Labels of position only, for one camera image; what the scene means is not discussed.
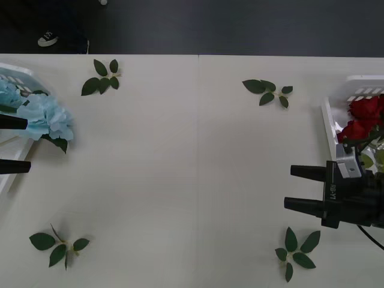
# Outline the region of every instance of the dark floor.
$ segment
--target dark floor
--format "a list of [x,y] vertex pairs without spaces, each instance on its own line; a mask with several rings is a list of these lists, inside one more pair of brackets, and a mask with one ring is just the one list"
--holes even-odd
[[[63,1],[95,54],[384,56],[382,0]],[[0,53],[66,53],[60,42],[39,48],[24,20],[22,32],[0,25]]]

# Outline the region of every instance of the leaf sprig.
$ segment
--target leaf sprig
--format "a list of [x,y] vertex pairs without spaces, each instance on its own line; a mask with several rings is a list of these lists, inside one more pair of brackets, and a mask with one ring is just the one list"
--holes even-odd
[[110,77],[108,77],[107,68],[103,63],[94,59],[94,66],[96,72],[103,78],[99,79],[97,77],[93,77],[88,79],[83,85],[82,96],[91,95],[97,90],[100,92],[100,94],[103,94],[107,91],[109,86],[112,86],[112,88],[116,90],[119,89],[119,80],[117,77],[119,77],[120,74],[117,74],[119,69],[117,60],[114,59],[109,64],[109,70],[112,72],[112,76]]
[[315,247],[319,244],[320,241],[320,231],[315,231],[311,233],[307,240],[301,245],[300,250],[298,250],[298,240],[295,233],[290,227],[288,227],[286,232],[285,246],[284,248],[277,248],[275,250],[276,256],[283,262],[286,262],[286,281],[289,282],[292,279],[293,267],[288,259],[293,259],[298,265],[306,269],[316,268],[312,260],[306,255],[307,253],[312,252]]
[[[75,255],[79,255],[79,251],[83,250],[88,244],[89,240],[85,238],[80,238],[76,240],[73,245],[71,245],[68,241],[62,240],[56,230],[53,228],[52,224],[50,225],[53,230],[53,234],[58,239],[58,246],[53,249],[52,253],[49,256],[49,267],[57,264],[61,259],[65,256],[64,266],[65,270],[67,270],[68,265],[68,255],[70,252],[73,252]],[[47,233],[36,233],[29,237],[32,245],[40,251],[47,250],[52,248],[56,244],[56,239]]]
[[263,106],[272,100],[275,99],[275,96],[278,97],[280,100],[280,104],[284,108],[288,108],[289,102],[287,99],[287,94],[291,93],[293,91],[292,86],[284,86],[281,89],[280,93],[276,93],[276,85],[272,82],[265,81],[265,80],[246,80],[242,82],[244,86],[248,89],[248,91],[254,93],[254,94],[262,94],[266,92],[261,98],[259,105]]

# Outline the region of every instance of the red rose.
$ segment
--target red rose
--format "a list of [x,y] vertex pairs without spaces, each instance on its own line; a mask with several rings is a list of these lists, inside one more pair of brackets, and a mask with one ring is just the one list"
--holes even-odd
[[384,111],[384,94],[381,94],[379,97],[379,102],[377,103],[378,109]]
[[345,137],[350,140],[364,139],[368,137],[369,131],[359,121],[349,121],[347,127],[337,134],[337,140],[342,143]]
[[371,99],[361,99],[359,101],[353,101],[349,105],[349,112],[358,119],[374,119],[380,117],[380,111],[383,106],[378,106],[378,96]]

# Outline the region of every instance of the black cable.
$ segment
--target black cable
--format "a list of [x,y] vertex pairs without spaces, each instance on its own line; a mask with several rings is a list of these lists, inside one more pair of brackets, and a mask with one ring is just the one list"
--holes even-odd
[[364,233],[364,235],[369,238],[369,240],[371,240],[373,243],[375,243],[377,246],[379,246],[381,249],[384,250],[384,246],[378,243],[367,231],[365,231],[363,227],[361,227],[360,225],[358,225],[358,227],[361,230],[361,232]]

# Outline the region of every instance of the artificial leaf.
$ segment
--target artificial leaf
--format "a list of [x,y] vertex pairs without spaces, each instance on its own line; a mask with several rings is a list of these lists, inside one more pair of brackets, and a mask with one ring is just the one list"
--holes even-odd
[[107,68],[104,66],[103,63],[101,63],[100,61],[97,61],[96,59],[94,59],[94,65],[95,65],[96,72],[100,76],[104,76],[105,77],[105,76],[108,75]]
[[52,253],[49,256],[49,267],[57,264],[61,259],[64,258],[67,253],[67,246],[65,244],[60,244],[55,249],[53,249]]
[[270,81],[265,81],[265,80],[260,80],[260,81],[265,86],[266,89],[270,90],[271,92],[275,92],[275,90],[276,90],[275,84],[273,84]]
[[373,166],[373,161],[372,161],[371,157],[369,157],[367,154],[362,153],[361,154],[361,160],[364,162],[364,167],[366,169]]
[[3,112],[3,113],[16,113],[17,112],[17,108],[5,106],[5,105],[0,105],[0,112]]
[[82,96],[87,96],[93,94],[99,87],[100,80],[99,78],[93,77],[88,79],[82,88]]
[[54,246],[56,243],[54,237],[50,236],[47,233],[36,233],[29,237],[32,245],[40,251],[44,251]]
[[112,73],[117,73],[119,68],[119,64],[116,59],[112,60],[109,64],[109,69]]
[[287,268],[286,268],[286,280],[289,282],[292,279],[293,275],[293,267],[291,263],[287,263]]
[[315,231],[308,236],[304,244],[301,245],[300,250],[303,253],[312,252],[313,249],[315,249],[315,247],[319,244],[319,241],[320,241],[320,231]]
[[286,232],[286,248],[288,252],[293,252],[298,248],[298,240],[296,239],[295,233],[290,227],[288,227]]
[[110,85],[112,86],[113,89],[119,89],[119,80],[113,76],[111,79],[110,79]]
[[60,237],[59,235],[57,234],[55,228],[53,228],[52,224],[50,225],[52,227],[52,230],[53,230],[53,233],[56,235],[56,237],[60,240],[60,242],[64,242]]
[[75,243],[73,244],[73,250],[74,251],[83,250],[88,245],[88,243],[89,243],[89,240],[85,238],[80,238],[76,240]]
[[67,270],[67,266],[68,266],[68,251],[67,251],[66,254],[65,254],[65,262],[64,262],[64,266],[65,266],[65,270]]
[[32,92],[31,94],[46,94],[48,96],[48,93],[47,92],[44,92],[43,90],[35,90],[34,92]]
[[315,264],[312,262],[311,259],[307,255],[301,252],[297,252],[293,255],[294,261],[299,264],[300,266],[307,268],[307,269],[314,269],[316,268]]
[[269,103],[271,102],[273,99],[275,98],[275,95],[273,93],[265,93],[261,99],[260,99],[260,102],[259,102],[259,106],[263,106],[265,105],[266,103]]
[[287,250],[285,250],[284,248],[277,248],[277,249],[275,249],[275,252],[276,252],[277,257],[281,261],[287,260]]
[[42,135],[41,138],[46,139],[49,142],[52,142],[57,147],[61,148],[64,153],[67,153],[68,141],[66,141],[65,139],[61,139],[61,138],[52,139],[48,134]]
[[265,92],[265,86],[258,80],[246,80],[242,82],[248,91],[254,94],[261,94]]
[[384,164],[384,150],[377,150],[377,152],[374,154],[374,157],[379,164]]
[[287,97],[280,96],[278,99],[280,100],[280,103],[281,105],[283,105],[284,108],[288,108],[289,103]]
[[293,91],[293,87],[292,86],[284,86],[281,90],[281,93],[283,94],[288,94],[288,93],[291,93]]
[[110,85],[110,81],[108,78],[101,78],[100,80],[100,87],[99,87],[99,91],[100,91],[100,94],[104,93],[108,87]]

